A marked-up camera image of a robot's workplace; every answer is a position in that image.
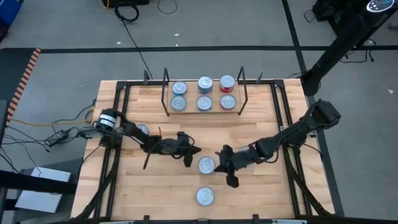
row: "cable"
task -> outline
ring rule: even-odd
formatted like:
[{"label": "cable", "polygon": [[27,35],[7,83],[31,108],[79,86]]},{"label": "cable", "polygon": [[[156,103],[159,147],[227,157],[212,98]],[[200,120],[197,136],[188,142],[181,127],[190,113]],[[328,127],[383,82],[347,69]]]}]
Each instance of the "cable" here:
[{"label": "cable", "polygon": [[[36,140],[36,139],[30,137],[29,135],[23,133],[22,131],[20,131],[20,130],[18,130],[18,129],[16,129],[16,128],[13,128],[13,127],[11,127],[11,126],[8,126],[8,128],[11,128],[11,129],[13,129],[13,130],[15,130],[15,131],[17,131],[17,132],[23,134],[24,136],[26,136],[26,137],[28,137],[28,138],[30,138],[30,139],[33,139],[35,142],[38,142],[38,140]],[[47,152],[50,152],[43,144],[41,144],[41,146],[43,146],[44,149],[45,149]]]},{"label": "cable", "polygon": [[2,154],[0,156],[11,166],[13,172],[16,171],[18,174],[21,174]]},{"label": "cable", "polygon": [[94,153],[99,147],[100,147],[100,146],[98,146],[98,147],[95,148],[91,153],[89,153],[88,156],[86,156],[86,157],[83,159],[83,162],[81,162],[81,164],[83,164],[83,163],[86,161],[86,159],[89,158],[89,157],[92,155],[92,153]]},{"label": "cable", "polygon": [[154,79],[154,77],[152,76],[152,73],[150,72],[150,70],[149,70],[149,68],[148,68],[148,65],[147,65],[147,63],[145,62],[145,60],[144,60],[144,57],[142,56],[142,54],[141,54],[141,51],[139,50],[139,47],[137,46],[137,44],[136,44],[136,41],[134,41],[134,39],[132,38],[132,36],[131,36],[131,34],[130,34],[130,31],[129,31],[129,29],[127,29],[127,26],[126,26],[126,24],[122,21],[122,23],[123,23],[123,25],[124,25],[124,28],[126,29],[126,31],[127,31],[127,33],[129,34],[129,36],[130,36],[130,39],[132,40],[132,42],[134,43],[134,45],[136,46],[136,49],[137,49],[137,51],[138,51],[138,53],[139,53],[139,55],[141,56],[141,59],[142,59],[142,62],[144,62],[144,65],[145,65],[145,67],[148,69],[148,72],[149,72],[149,76],[150,76],[150,79]]},{"label": "cable", "polygon": [[81,109],[81,111],[76,115],[75,118],[73,118],[73,119],[58,119],[58,120],[52,122],[52,123],[51,123],[51,127],[52,127],[52,129],[54,130],[54,133],[56,133],[57,131],[55,130],[53,124],[55,124],[55,123],[57,123],[57,122],[59,122],[59,121],[74,121],[74,120],[78,119],[79,116],[82,114],[82,112],[84,112],[84,110],[87,110],[88,108],[91,108],[91,111],[93,111],[93,110],[94,110],[95,103],[96,103],[96,100],[97,100],[97,99],[94,99],[93,102],[92,102],[92,104],[90,104],[89,106],[86,106],[86,107],[84,107],[83,109]]},{"label": "cable", "polygon": [[[376,43],[374,40],[372,40],[372,39],[368,39],[368,40],[370,40],[370,41],[374,44],[373,46],[377,46],[377,43]],[[353,50],[351,53],[346,54],[346,58],[348,58],[348,56],[351,55],[351,54],[353,54],[355,51],[356,51],[356,50]],[[371,61],[374,62],[374,58],[373,58],[373,56],[372,56],[372,50],[369,50],[369,57],[370,57]],[[344,62],[344,61],[340,60],[341,63],[364,63],[364,62],[367,62],[367,61],[368,61],[368,50],[365,50],[365,59],[362,60],[362,61],[348,61],[348,62]]]},{"label": "cable", "polygon": [[21,146],[23,146],[23,147],[25,148],[25,151],[26,151],[27,156],[28,156],[29,159],[33,162],[33,164],[35,165],[35,167],[36,167],[37,170],[39,171],[39,177],[40,177],[40,175],[42,174],[42,171],[37,167],[37,164],[36,164],[36,162],[33,160],[32,156],[30,156],[29,151],[27,150],[27,147],[26,147],[24,144],[22,144],[22,143],[19,143],[19,142],[18,142],[18,144],[20,144]]},{"label": "cable", "polygon": [[313,17],[312,19],[310,19],[310,20],[307,19],[306,14],[307,14],[308,12],[310,12],[310,11],[312,11],[312,9],[308,10],[307,12],[304,12],[304,14],[303,14],[304,19],[307,21],[307,23],[312,22],[312,21],[316,18],[316,16],[314,16],[314,17]]},{"label": "cable", "polygon": [[2,152],[3,152],[4,155],[8,158],[9,161],[8,161],[2,154],[0,154],[0,156],[1,156],[4,160],[6,160],[6,162],[11,166],[12,172],[16,171],[18,174],[20,174],[20,172],[14,167],[14,163],[12,163],[12,160],[11,160],[11,158],[7,155],[6,151],[5,151],[2,147],[0,147],[0,149],[2,150]]},{"label": "cable", "polygon": [[161,12],[161,13],[163,13],[163,14],[173,14],[173,13],[175,13],[176,11],[177,11],[177,9],[178,9],[178,5],[177,5],[177,2],[175,1],[175,0],[173,0],[174,1],[174,5],[175,5],[175,9],[172,11],[172,12],[165,12],[165,11],[162,11],[161,9],[160,9],[160,2],[161,2],[162,0],[159,0],[159,2],[157,2],[157,9]]},{"label": "cable", "polygon": [[11,165],[14,165],[14,164],[12,163],[11,158],[7,155],[6,151],[5,151],[2,147],[0,147],[0,149],[2,150],[2,152],[4,153],[4,155],[7,157],[7,159],[10,160]]},{"label": "cable", "polygon": [[276,163],[276,161],[278,161],[278,159],[279,159],[279,150],[276,151],[276,158],[275,158],[275,160],[273,160],[273,161],[265,161],[265,162],[266,162],[266,163],[269,163],[269,164],[273,164],[273,163]]},{"label": "cable", "polygon": [[36,126],[36,127],[49,127],[49,126],[61,126],[61,125],[85,124],[85,123],[89,123],[87,120],[85,120],[85,121],[77,121],[77,122],[55,123],[55,124],[37,124],[37,123],[31,123],[31,122],[27,122],[27,121],[22,121],[22,120],[15,119],[15,118],[11,118],[10,120],[11,120],[11,121],[18,122],[18,123],[30,125],[30,126]]},{"label": "cable", "polygon": [[305,144],[305,143],[304,143],[303,145],[308,146],[308,147],[310,147],[311,149],[317,151],[317,152],[319,153],[319,155],[321,155],[321,157],[323,157],[323,154],[322,154],[321,151],[319,151],[319,149],[317,149],[317,148],[315,148],[315,147],[313,147],[313,146],[310,146],[310,145],[308,145],[308,144]]},{"label": "cable", "polygon": [[302,75],[302,74],[304,74],[304,73],[306,73],[307,71],[305,71],[305,72],[297,72],[297,73],[293,73],[293,74],[291,74],[291,75],[289,75],[288,77],[286,77],[286,78],[291,78],[292,76],[294,76],[294,75]]},{"label": "cable", "polygon": [[[122,14],[120,14],[119,7],[125,7],[125,6],[130,6],[135,10],[136,16],[134,18],[128,19],[128,18],[124,17]],[[123,22],[123,24],[124,23],[132,23],[132,22],[136,21],[139,17],[139,10],[138,10],[137,6],[132,1],[118,2],[117,5],[115,5],[115,7],[114,7],[114,13],[118,17],[118,19]]]}]

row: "black clamp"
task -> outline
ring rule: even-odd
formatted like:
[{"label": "black clamp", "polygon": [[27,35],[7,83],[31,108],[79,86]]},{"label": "black clamp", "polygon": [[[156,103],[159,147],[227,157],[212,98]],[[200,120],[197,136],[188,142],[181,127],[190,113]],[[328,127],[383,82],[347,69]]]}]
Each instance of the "black clamp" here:
[{"label": "black clamp", "polygon": [[148,80],[150,80],[150,76],[148,75],[147,70],[144,70],[144,85],[148,85]]},{"label": "black clamp", "polygon": [[258,214],[253,214],[253,224],[260,224],[260,218]]},{"label": "black clamp", "polygon": [[257,78],[256,84],[260,84],[261,79],[262,79],[262,74],[263,74],[263,72],[261,72],[261,74],[260,74],[259,77]]},{"label": "black clamp", "polygon": [[144,215],[144,224],[149,224],[149,215]]}]

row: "can lid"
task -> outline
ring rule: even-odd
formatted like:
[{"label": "can lid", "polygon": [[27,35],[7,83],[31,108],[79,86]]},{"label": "can lid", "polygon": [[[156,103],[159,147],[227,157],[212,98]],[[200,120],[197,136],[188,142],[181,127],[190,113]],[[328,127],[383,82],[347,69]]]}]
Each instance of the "can lid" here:
[{"label": "can lid", "polygon": [[233,95],[224,95],[220,101],[223,108],[232,109],[236,105],[236,99]]},{"label": "can lid", "polygon": [[216,166],[213,158],[205,156],[199,160],[198,168],[202,174],[211,174]]},{"label": "can lid", "polygon": [[141,131],[145,134],[149,134],[149,129],[146,125],[144,124],[138,124],[137,128],[141,129]]},{"label": "can lid", "polygon": [[201,96],[197,99],[197,106],[201,110],[209,110],[213,104],[213,101],[208,96]]},{"label": "can lid", "polygon": [[213,80],[210,77],[200,77],[198,79],[198,86],[200,88],[210,88],[213,85]]},{"label": "can lid", "polygon": [[231,88],[235,85],[235,79],[231,75],[223,75],[220,78],[220,85],[222,87]]},{"label": "can lid", "polygon": [[183,94],[187,91],[187,84],[185,82],[175,82],[172,85],[175,94]]},{"label": "can lid", "polygon": [[201,206],[211,205],[214,201],[214,193],[209,187],[201,187],[197,191],[197,202]]},{"label": "can lid", "polygon": [[184,110],[187,106],[187,101],[182,96],[175,96],[172,98],[172,108],[175,110]]}]

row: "blue can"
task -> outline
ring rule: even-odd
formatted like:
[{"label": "blue can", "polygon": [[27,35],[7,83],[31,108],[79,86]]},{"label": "blue can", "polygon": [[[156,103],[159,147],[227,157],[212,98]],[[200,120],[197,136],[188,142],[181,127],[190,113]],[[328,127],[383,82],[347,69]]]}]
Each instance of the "blue can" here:
[{"label": "blue can", "polygon": [[200,77],[198,79],[198,90],[201,94],[209,94],[213,91],[213,80],[210,77]]},{"label": "blue can", "polygon": [[185,82],[175,82],[172,85],[173,93],[176,96],[183,96],[187,92],[187,84]]},{"label": "blue can", "polygon": [[176,112],[181,112],[187,107],[187,101],[182,96],[175,96],[171,102],[172,108]]},{"label": "blue can", "polygon": [[198,110],[202,112],[206,112],[211,110],[211,106],[213,106],[213,101],[208,96],[201,96],[197,99]]}]

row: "metal rack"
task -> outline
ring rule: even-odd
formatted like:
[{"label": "metal rack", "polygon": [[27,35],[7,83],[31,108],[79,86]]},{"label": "metal rack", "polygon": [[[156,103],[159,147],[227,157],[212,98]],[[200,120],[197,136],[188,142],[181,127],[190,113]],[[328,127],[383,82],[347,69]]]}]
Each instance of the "metal rack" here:
[{"label": "metal rack", "polygon": [[[277,97],[277,88],[280,89],[280,93],[282,95],[282,101],[284,104],[284,109],[285,109],[285,114],[287,117],[287,121],[288,124],[292,124],[292,117],[290,114],[290,110],[289,110],[289,102],[287,100],[287,94],[286,94],[286,90],[285,90],[285,85],[284,85],[284,81],[283,80],[246,80],[246,76],[244,73],[244,67],[240,68],[240,71],[238,73],[238,77],[236,79],[238,81],[239,84],[242,84],[244,87],[244,95],[245,95],[245,101],[242,105],[241,111],[238,113],[239,115],[243,112],[244,107],[246,106],[246,103],[248,102],[248,91],[247,91],[247,85],[269,85],[271,88],[271,93],[272,93],[272,99],[274,102],[274,106],[275,106],[275,115],[277,118],[277,124],[278,124],[278,129],[281,131],[283,128],[283,122],[282,122],[282,114],[280,112],[280,108],[279,108],[279,100]],[[119,97],[121,94],[121,91],[124,90],[124,99],[123,99],[123,107],[122,107],[122,114],[125,116],[127,113],[127,105],[128,105],[128,101],[129,101],[129,93],[130,93],[130,88],[134,87],[134,86],[145,86],[145,85],[150,85],[150,86],[162,86],[162,96],[161,96],[161,103],[163,105],[163,108],[165,110],[165,113],[167,116],[170,116],[170,113],[167,111],[167,107],[164,103],[164,95],[165,95],[165,86],[168,85],[170,82],[170,77],[169,77],[169,73],[167,71],[166,68],[164,68],[164,76],[163,76],[163,80],[162,81],[158,81],[158,80],[148,80],[147,76],[144,75],[144,81],[133,81],[133,82],[125,82],[125,81],[119,81],[117,82],[116,85],[116,94],[114,96],[114,104],[113,104],[113,109],[116,110],[118,108],[118,102],[119,102]],[[108,167],[108,163],[109,163],[109,155],[111,152],[111,148],[106,148],[105,149],[105,155],[104,155],[104,160],[103,160],[103,166],[102,166],[102,170],[101,170],[101,176],[100,176],[100,181],[99,181],[99,186],[103,187],[104,184],[104,180],[106,178],[106,173],[107,173],[107,167]],[[116,152],[114,155],[114,165],[113,165],[113,172],[118,171],[118,165],[119,165],[119,160],[120,160],[120,152],[121,149],[120,147],[115,148]],[[283,147],[283,153],[284,153],[284,157],[285,158],[289,158],[289,152],[287,150],[286,147]],[[295,156],[295,162],[297,164],[297,173],[298,176],[300,177],[300,179],[302,181],[304,181],[304,173],[303,173],[303,169],[302,169],[302,163],[301,163],[301,159],[300,159],[300,154],[299,154],[299,150],[296,149],[296,151],[294,151],[294,156]],[[293,210],[294,210],[294,214],[300,215],[300,209],[299,209],[299,203],[298,203],[298,198],[297,198],[297,192],[296,192],[296,188],[295,188],[295,184],[294,184],[294,180],[293,178],[289,175],[289,173],[287,172],[287,177],[288,177],[288,181],[289,181],[289,190],[290,190],[290,196],[292,198],[292,206],[293,206]],[[112,181],[110,183],[110,188],[109,188],[109,197],[108,197],[108,201],[107,201],[107,206],[106,206],[106,217],[107,218],[111,218],[112,216],[112,207],[113,207],[113,200],[114,200],[114,194],[115,194],[115,186],[116,186],[116,178],[117,175],[115,175],[112,178]],[[305,204],[305,211],[307,215],[311,215],[311,206],[307,200],[307,196],[303,195],[304,198],[304,204]],[[94,218],[98,218],[100,217],[100,210],[101,210],[101,198],[98,200],[96,207],[95,207],[95,212],[94,212]],[[194,222],[194,220],[190,220],[190,221],[178,221],[178,223],[192,223]],[[231,223],[231,222],[239,222],[239,223],[252,223],[253,220],[223,220],[220,221],[220,223]]]}]

